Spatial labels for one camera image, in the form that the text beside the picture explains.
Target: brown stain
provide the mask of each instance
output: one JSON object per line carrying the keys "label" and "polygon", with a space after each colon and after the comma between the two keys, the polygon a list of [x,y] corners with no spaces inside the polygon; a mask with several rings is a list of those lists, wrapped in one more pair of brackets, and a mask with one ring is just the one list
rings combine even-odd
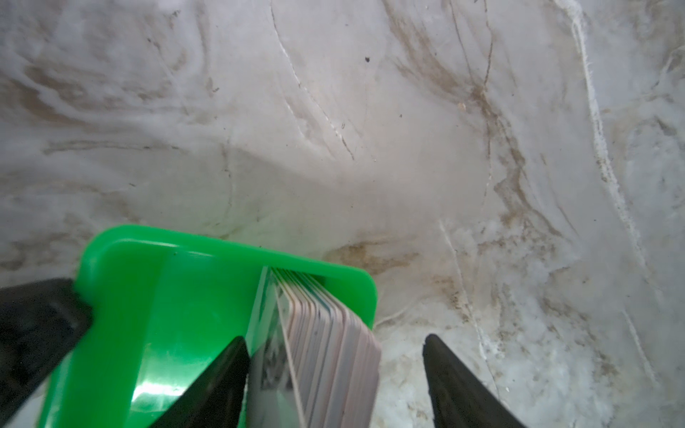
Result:
{"label": "brown stain", "polygon": [[414,325],[415,327],[431,327],[433,325],[426,318],[415,318],[410,322],[410,324]]}
{"label": "brown stain", "polygon": [[[600,342],[597,336],[590,330],[590,318],[587,314],[577,311],[567,303],[552,301],[547,297],[540,299],[539,303],[540,308],[546,315],[559,319],[565,318],[569,320],[572,326],[585,332],[587,339],[575,339],[574,343],[580,347],[590,347],[592,349],[594,354],[593,361],[595,363],[593,371],[594,381],[600,382],[602,379],[606,379],[609,386],[613,386],[614,379],[619,375],[619,370],[609,356],[598,348]],[[561,340],[561,335],[554,325],[548,325],[547,330],[554,333]]]}
{"label": "brown stain", "polygon": [[176,146],[170,146],[162,142],[151,142],[146,145],[134,146],[131,144],[124,144],[116,141],[95,141],[95,140],[67,140],[67,141],[48,141],[47,147],[42,149],[44,155],[51,155],[63,151],[85,151],[93,149],[117,149],[117,150],[136,150],[136,151],[153,151],[153,150],[179,150]]}
{"label": "brown stain", "polygon": [[210,72],[210,18],[207,14],[207,5],[204,0],[195,2],[195,22],[197,31],[200,33],[200,43],[202,45],[202,72],[205,76]]}
{"label": "brown stain", "polygon": [[56,263],[64,255],[65,247],[81,250],[94,236],[93,230],[72,213],[64,217],[63,223],[67,231],[36,234],[10,242],[14,256],[0,262],[0,272]]}
{"label": "brown stain", "polygon": [[364,269],[372,277],[378,276],[393,268],[407,267],[419,254],[409,253],[396,257],[377,257],[369,253],[369,248],[378,242],[364,241],[357,244],[345,245],[330,251],[324,256],[327,262],[340,263],[347,266]]}
{"label": "brown stain", "polygon": [[8,107],[20,105],[40,122],[54,126],[88,126],[83,121],[58,113],[51,105],[40,99],[40,93],[37,89],[26,86],[17,80],[4,81],[0,90],[4,96],[3,104]]}
{"label": "brown stain", "polygon": [[169,68],[172,71],[178,71],[181,68],[183,68],[183,66],[186,65],[187,63],[188,63],[188,54],[186,53],[186,50],[183,49],[181,51],[181,55],[179,55],[179,57],[178,57],[178,60],[176,60],[176,62],[174,62],[172,65],[170,65]]}
{"label": "brown stain", "polygon": [[431,277],[433,285],[438,286],[442,294],[447,298],[449,307],[454,309],[464,324],[470,322],[469,315],[464,310],[460,300],[460,292],[455,289],[454,279],[446,275],[433,275]]}
{"label": "brown stain", "polygon": [[438,60],[425,27],[419,29],[409,18],[400,15],[390,0],[382,0],[382,3],[390,21],[390,31],[408,60],[407,65],[396,63],[397,70],[408,79],[427,84],[439,97],[450,101],[467,98],[471,87],[469,79],[459,78]]}
{"label": "brown stain", "polygon": [[[24,73],[34,83],[43,88],[54,90],[60,100],[81,112],[105,112],[136,108],[120,97],[93,99],[89,96],[87,89],[79,83],[80,79],[87,79],[104,84],[109,81],[105,75],[52,63],[26,66]],[[160,80],[158,85],[158,88],[143,89],[136,84],[125,84],[121,86],[121,90],[136,95],[143,102],[163,99],[171,95],[171,83],[167,79]]]}
{"label": "brown stain", "polygon": [[[495,184],[494,190],[500,196],[508,213],[503,215],[502,223],[511,227],[514,219],[530,217],[527,225],[531,225],[541,232],[561,237],[562,234],[542,215],[533,208],[525,195],[521,180],[527,180],[525,174],[525,158],[519,150],[516,138],[511,135],[509,122],[495,109],[486,96],[485,81],[476,81],[470,73],[460,77],[450,71],[434,55],[434,47],[427,35],[425,26],[418,28],[410,18],[400,15],[390,4],[390,0],[382,0],[385,13],[388,16],[390,31],[401,44],[406,54],[407,63],[396,63],[400,73],[419,84],[426,85],[431,92],[439,97],[459,105],[465,101],[480,112],[484,122],[484,137],[486,141],[486,160],[490,161],[493,154],[493,144],[498,144],[505,153],[499,157],[507,170],[506,178]],[[449,4],[453,15],[452,4]],[[491,62],[492,41],[491,34],[488,68]]]}

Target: dirt smudge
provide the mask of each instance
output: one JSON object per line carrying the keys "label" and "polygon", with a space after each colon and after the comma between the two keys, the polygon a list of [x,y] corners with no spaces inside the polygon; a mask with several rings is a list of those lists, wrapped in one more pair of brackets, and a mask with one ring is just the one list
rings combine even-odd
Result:
{"label": "dirt smudge", "polygon": [[393,268],[407,267],[415,260],[418,253],[408,253],[394,257],[378,257],[369,251],[380,242],[363,241],[356,244],[345,245],[326,253],[323,259],[327,262],[344,264],[364,269],[372,277],[378,276]]}

